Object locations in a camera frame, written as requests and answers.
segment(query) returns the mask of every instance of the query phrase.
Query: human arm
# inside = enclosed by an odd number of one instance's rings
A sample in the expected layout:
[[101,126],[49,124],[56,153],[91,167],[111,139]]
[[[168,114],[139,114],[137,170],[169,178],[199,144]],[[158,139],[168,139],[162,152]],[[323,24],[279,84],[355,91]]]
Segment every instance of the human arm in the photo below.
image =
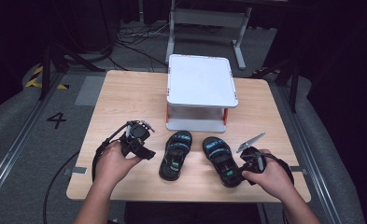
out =
[[[268,150],[261,150],[261,152],[270,153]],[[267,166],[262,174],[244,171],[242,176],[257,183],[271,196],[279,199],[290,224],[320,223],[303,197],[294,188],[285,170],[271,158],[266,158],[266,162]]]
[[113,189],[140,161],[138,157],[125,159],[121,153],[120,142],[110,143],[96,165],[96,178],[75,223],[107,223]]

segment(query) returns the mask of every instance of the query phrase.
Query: metal rail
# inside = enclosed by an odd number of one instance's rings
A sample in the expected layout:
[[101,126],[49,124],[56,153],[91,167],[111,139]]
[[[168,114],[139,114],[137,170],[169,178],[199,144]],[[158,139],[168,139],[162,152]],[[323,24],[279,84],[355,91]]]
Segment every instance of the metal rail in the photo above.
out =
[[[289,110],[290,109],[289,94],[287,89],[280,86],[278,86],[277,89],[280,95],[282,96],[282,102],[284,103],[284,107],[286,107],[287,110]],[[298,120],[297,116],[293,114],[290,110],[289,110],[289,118],[293,123],[294,129],[298,135],[305,164],[307,165],[307,172],[310,174],[312,178],[312,181],[318,193],[318,197],[323,206],[323,209],[325,210],[325,214],[327,219],[329,220],[329,223],[342,223],[338,215],[338,212],[335,208],[334,202],[332,201],[329,190],[326,187],[323,175],[319,171],[317,162],[315,161],[314,155],[311,152],[311,148],[308,145],[308,142],[305,138],[300,121]]]
[[12,143],[10,149],[8,150],[6,156],[3,158],[2,162],[0,163],[0,188],[2,187],[3,183],[5,182],[9,172],[11,171],[14,163],[16,162],[17,158],[20,156],[23,148],[26,145],[29,137],[32,134],[32,131],[42,114],[44,108],[47,106],[49,99],[51,98],[52,94],[57,89],[59,83],[61,82],[63,75],[55,74],[51,83],[50,83],[50,90],[49,93],[44,97],[42,101],[38,101],[35,105],[34,109],[32,110],[31,114],[29,115],[28,120],[25,121],[20,133]]

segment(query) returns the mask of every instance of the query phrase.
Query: wrist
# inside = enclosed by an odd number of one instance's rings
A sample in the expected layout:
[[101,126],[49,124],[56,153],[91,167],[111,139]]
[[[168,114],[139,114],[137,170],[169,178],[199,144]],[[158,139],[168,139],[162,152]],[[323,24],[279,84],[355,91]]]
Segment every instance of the wrist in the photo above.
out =
[[105,195],[110,196],[113,189],[116,187],[115,184],[110,184],[102,178],[98,178],[93,181],[91,188],[98,192],[103,192]]
[[302,199],[299,191],[296,188],[291,187],[284,190],[283,194],[278,198],[282,203],[296,202]]

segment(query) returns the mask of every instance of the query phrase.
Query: black sandal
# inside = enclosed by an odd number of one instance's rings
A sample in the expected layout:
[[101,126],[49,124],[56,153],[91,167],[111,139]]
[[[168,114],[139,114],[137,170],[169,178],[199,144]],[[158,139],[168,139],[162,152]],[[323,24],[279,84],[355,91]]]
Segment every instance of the black sandal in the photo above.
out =
[[233,159],[232,151],[222,139],[207,137],[203,142],[203,150],[225,187],[233,188],[242,182],[242,178],[237,174],[238,165]]
[[174,181],[180,176],[180,169],[191,150],[192,137],[187,131],[174,133],[166,142],[165,154],[160,166],[160,177]]

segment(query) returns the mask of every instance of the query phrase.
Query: white box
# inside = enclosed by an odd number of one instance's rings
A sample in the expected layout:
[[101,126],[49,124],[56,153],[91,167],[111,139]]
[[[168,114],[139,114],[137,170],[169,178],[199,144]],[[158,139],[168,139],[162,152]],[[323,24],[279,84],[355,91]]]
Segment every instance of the white box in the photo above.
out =
[[172,54],[166,100],[168,130],[225,132],[228,108],[238,106],[229,61]]

